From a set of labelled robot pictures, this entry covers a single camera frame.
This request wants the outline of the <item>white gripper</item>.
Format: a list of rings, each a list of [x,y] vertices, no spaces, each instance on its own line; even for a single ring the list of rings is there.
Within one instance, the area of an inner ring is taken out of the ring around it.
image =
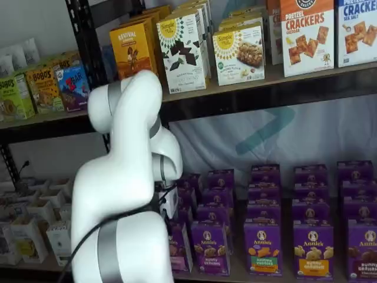
[[[169,220],[174,218],[178,207],[178,190],[176,186],[168,187],[158,194],[160,214]]]

